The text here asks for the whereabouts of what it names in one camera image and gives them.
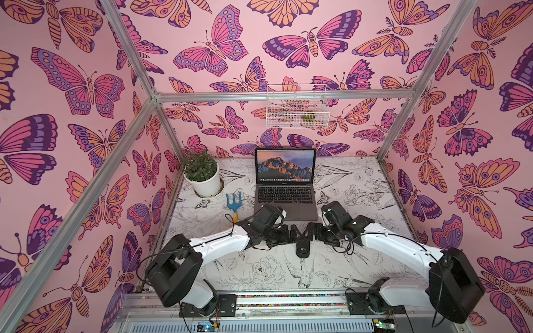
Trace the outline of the grey laptop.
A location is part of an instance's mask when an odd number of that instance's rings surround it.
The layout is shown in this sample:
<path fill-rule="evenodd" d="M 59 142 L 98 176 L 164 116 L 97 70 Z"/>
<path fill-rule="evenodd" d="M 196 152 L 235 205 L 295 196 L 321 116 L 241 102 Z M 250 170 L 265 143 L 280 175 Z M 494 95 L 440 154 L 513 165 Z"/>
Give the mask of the grey laptop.
<path fill-rule="evenodd" d="M 269 204 L 288 221 L 317 221 L 315 165 L 313 148 L 257 148 L 254 211 Z"/>

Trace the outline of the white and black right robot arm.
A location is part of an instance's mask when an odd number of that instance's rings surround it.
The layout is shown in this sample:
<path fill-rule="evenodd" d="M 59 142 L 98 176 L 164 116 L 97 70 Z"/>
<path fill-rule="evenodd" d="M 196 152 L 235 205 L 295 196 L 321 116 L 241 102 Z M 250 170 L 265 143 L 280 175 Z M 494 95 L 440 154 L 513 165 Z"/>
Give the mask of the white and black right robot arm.
<path fill-rule="evenodd" d="M 443 250 L 421 244 L 393 233 L 367 216 L 352 217 L 337 201 L 322 206 L 321 217 L 326 235 L 320 241 L 334 248 L 345 245 L 348 250 L 375 250 L 424 279 L 417 282 L 379 278 L 366 294 L 369 309 L 375 314 L 399 306 L 422 307 L 462 324 L 485 294 L 472 264 L 458 248 Z"/>

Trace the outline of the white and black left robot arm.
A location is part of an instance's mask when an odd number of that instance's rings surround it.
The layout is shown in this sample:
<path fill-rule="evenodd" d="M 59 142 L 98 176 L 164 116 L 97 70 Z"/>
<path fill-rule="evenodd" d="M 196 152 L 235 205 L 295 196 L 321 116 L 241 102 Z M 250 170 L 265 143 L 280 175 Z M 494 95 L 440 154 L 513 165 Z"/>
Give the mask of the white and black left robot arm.
<path fill-rule="evenodd" d="M 207 280 L 198 278 L 202 267 L 265 242 L 286 216 L 283 208 L 266 204 L 225 232 L 194 239 L 178 234 L 154 255 L 146 267 L 145 279 L 163 307 L 186 304 L 202 316 L 211 315 L 218 308 L 220 295 Z"/>

